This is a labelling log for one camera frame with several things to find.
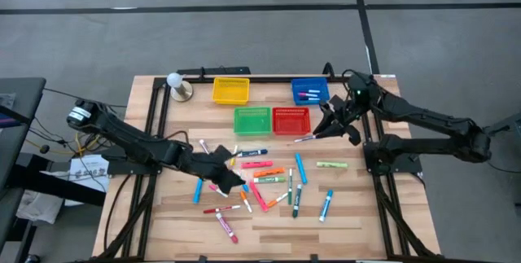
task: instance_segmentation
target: gray floor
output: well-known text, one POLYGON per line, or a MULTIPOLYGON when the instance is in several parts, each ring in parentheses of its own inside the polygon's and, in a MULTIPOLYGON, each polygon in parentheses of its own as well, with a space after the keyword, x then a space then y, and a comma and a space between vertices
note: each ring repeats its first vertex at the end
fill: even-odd
MULTIPOLYGON (((175 7, 356 0, 0 0, 0 9, 175 7)), ((521 2, 521 0, 366 0, 366 3, 521 2)), ((398 76, 402 95, 432 110, 487 125, 521 111, 521 9, 368 11, 381 73, 398 76)), ((2 77, 43 76, 47 86, 125 104, 134 75, 179 68, 249 66, 254 73, 369 72, 357 11, 266 11, 132 15, 0 15, 2 77)), ((73 101, 46 93, 38 116, 71 138, 73 101)), ((414 137, 430 136, 412 128, 414 137)), ((35 136, 29 139, 37 142, 35 136)), ((32 147, 25 151, 35 152, 32 147)), ((521 170, 511 134, 494 140, 493 163, 521 170)), ((64 156, 49 156, 63 160, 64 156)), ((424 156, 427 195, 446 256, 516 262, 521 258, 521 177, 486 164, 424 156)), ((62 211, 38 229, 32 252, 44 262, 88 258, 100 209, 62 211)), ((11 262, 16 244, 0 262, 11 262)))

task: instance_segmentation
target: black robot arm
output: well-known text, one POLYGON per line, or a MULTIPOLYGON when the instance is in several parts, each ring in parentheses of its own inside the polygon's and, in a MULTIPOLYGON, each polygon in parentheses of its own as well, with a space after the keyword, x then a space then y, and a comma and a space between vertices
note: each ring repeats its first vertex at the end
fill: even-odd
POLYGON ((313 138, 347 133, 351 143, 357 145, 361 141, 360 134, 351 123, 371 111, 383 121, 405 121, 449 136, 403 139, 385 134, 375 149, 380 162, 392 163, 403 153, 453 155, 460 160, 474 163, 485 162, 491 157, 490 138, 469 118, 454 118, 415 107, 378 85, 373 76, 360 72, 353 71, 346 88, 348 97, 345 100, 338 96, 330 100, 334 110, 331 110, 329 104, 321 103, 324 117, 313 131, 313 138))
POLYGON ((194 153, 188 143, 155 138, 124 123, 101 103, 77 100, 67 117, 67 123, 73 129, 86 134, 98 134, 122 147, 127 157, 135 163, 161 165, 210 179, 226 194, 230 193, 232 186, 245 183, 226 167, 225 161, 232 154, 223 146, 210 154, 194 153))

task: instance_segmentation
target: floor stripe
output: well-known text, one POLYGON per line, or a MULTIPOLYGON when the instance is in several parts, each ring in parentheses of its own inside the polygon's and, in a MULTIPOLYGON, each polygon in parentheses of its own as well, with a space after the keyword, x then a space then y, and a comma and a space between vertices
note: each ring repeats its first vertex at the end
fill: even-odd
POLYGON ((364 0, 357 0, 358 15, 360 16, 361 30, 366 42, 366 53, 368 57, 369 70, 372 74, 380 74, 378 60, 376 59, 376 51, 374 50, 373 36, 367 18, 366 4, 364 0))
POLYGON ((366 10, 469 10, 521 8, 521 2, 368 4, 366 10))
POLYGON ((287 5, 242 5, 200 7, 100 7, 66 9, 12 9, 0 10, 0 15, 84 15, 84 14, 146 14, 146 13, 190 13, 223 11, 342 11, 356 10, 354 4, 287 4, 287 5))

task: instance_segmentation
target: red basket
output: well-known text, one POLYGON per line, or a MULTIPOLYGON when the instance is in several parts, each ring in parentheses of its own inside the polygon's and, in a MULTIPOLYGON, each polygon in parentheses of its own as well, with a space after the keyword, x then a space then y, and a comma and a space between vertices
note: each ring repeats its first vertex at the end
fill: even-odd
POLYGON ((303 135, 311 130, 307 107, 274 107, 273 116, 275 134, 303 135))

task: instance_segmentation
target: wooden tabletop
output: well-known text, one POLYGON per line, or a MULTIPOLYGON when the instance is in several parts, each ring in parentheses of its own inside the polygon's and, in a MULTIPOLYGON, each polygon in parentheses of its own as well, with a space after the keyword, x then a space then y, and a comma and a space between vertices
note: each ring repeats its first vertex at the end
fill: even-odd
MULTIPOLYGON (((153 76, 137 76, 130 93, 125 121, 144 129, 147 109, 151 97, 153 76)), ((377 77, 379 84, 394 94, 399 94, 395 77, 377 77)), ((294 143, 295 136, 238 137, 233 132, 233 105, 218 105, 212 101, 212 84, 193 84, 194 96, 186 103, 170 100, 165 135, 184 129, 190 136, 195 150, 202 151, 198 141, 204 139, 210 150, 222 144, 233 150, 267 148, 268 155, 242 158, 242 161, 272 160, 274 167, 296 168, 295 153, 299 152, 304 162, 308 184, 304 186, 299 216, 291 216, 292 206, 287 199, 269 209, 261 211, 254 195, 247 198, 253 207, 249 213, 241 209, 223 213, 223 216, 239 238, 233 244, 213 214, 203 214, 206 208, 240 204, 239 187, 232 189, 224 198, 212 192, 204 183, 199 204, 192 203, 197 178, 165 170, 158 178, 146 260, 196 260, 205 255, 209 260, 258 260, 309 259, 309 254, 318 254, 321 259, 383 259, 386 258, 380 229, 379 214, 371 176, 366 172, 361 146, 354 147, 347 138, 327 138, 294 143), (347 162, 347 169, 318 168, 317 161, 347 162), (334 191, 331 206, 324 223, 318 217, 329 189, 334 191)), ((330 95, 345 97, 341 84, 329 84, 330 95)), ((248 106, 292 107, 290 83, 250 84, 248 106)), ((310 106, 312 129, 322 118, 317 106, 310 106)), ((153 134, 157 129, 160 114, 158 101, 153 134)), ((363 137, 361 122, 354 124, 363 137)), ((387 133, 410 138, 405 123, 383 123, 387 133)), ((373 138, 377 136, 374 126, 373 138)), ((254 169, 245 170, 251 178, 254 169)), ((103 234, 109 208, 117 188, 124 177, 111 180, 93 255, 103 250, 103 234)), ((412 175, 395 174, 396 186, 401 201, 404 219, 416 235, 433 252, 439 252, 436 233, 425 190, 412 175)), ((298 171, 294 171, 293 191, 300 183, 298 171)), ((108 229, 109 242, 124 225, 129 214, 134 177, 123 188, 115 207, 108 229)), ((266 201, 279 197, 287 191, 287 183, 263 184, 259 192, 266 201)), ((389 217, 395 252, 400 253, 396 227, 389 217)), ((131 254, 137 251, 139 231, 134 231, 131 254)))

